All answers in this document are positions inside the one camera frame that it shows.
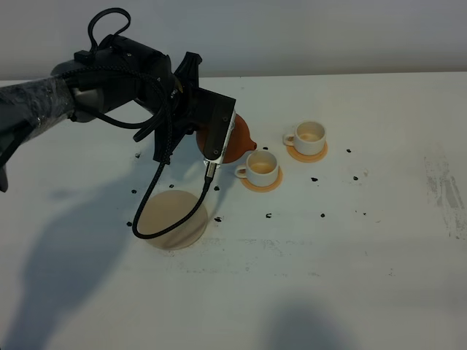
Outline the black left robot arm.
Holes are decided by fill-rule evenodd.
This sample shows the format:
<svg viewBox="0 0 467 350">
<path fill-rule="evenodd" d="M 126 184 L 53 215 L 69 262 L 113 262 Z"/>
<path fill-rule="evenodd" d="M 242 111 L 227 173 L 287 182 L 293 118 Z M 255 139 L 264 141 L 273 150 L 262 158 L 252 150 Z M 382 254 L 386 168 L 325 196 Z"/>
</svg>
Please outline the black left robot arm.
<svg viewBox="0 0 467 350">
<path fill-rule="evenodd" d="M 153 48 L 109 35 L 89 51 L 57 65 L 50 77 L 1 88 L 1 191 L 8 189 L 6 164 L 18 147 L 58 123 L 100 119 L 134 129 L 135 141 L 156 135 L 155 160 L 163 160 L 165 127 L 172 125 L 170 149 L 198 129 L 193 119 L 188 53 L 176 71 L 171 60 Z"/>
</svg>

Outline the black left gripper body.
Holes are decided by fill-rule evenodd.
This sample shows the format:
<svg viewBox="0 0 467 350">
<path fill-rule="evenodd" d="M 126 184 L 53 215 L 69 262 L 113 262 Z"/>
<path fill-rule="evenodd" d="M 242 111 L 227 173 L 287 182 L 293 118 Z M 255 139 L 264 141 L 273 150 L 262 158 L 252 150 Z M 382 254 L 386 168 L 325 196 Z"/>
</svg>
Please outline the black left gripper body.
<svg viewBox="0 0 467 350">
<path fill-rule="evenodd" d="M 167 104 L 171 110 L 171 142 L 167 142 L 166 114 L 159 97 L 146 84 L 135 102 L 155 116 L 153 160 L 168 163 L 173 151 L 185 135 L 193 134 L 196 126 L 190 120 L 194 109 L 193 89 L 199 86 L 198 66 L 202 58 L 194 52 L 185 53 L 181 64 L 171 70 L 168 56 L 158 58 L 151 63 L 148 74 L 159 78 L 163 90 L 168 94 Z"/>
</svg>

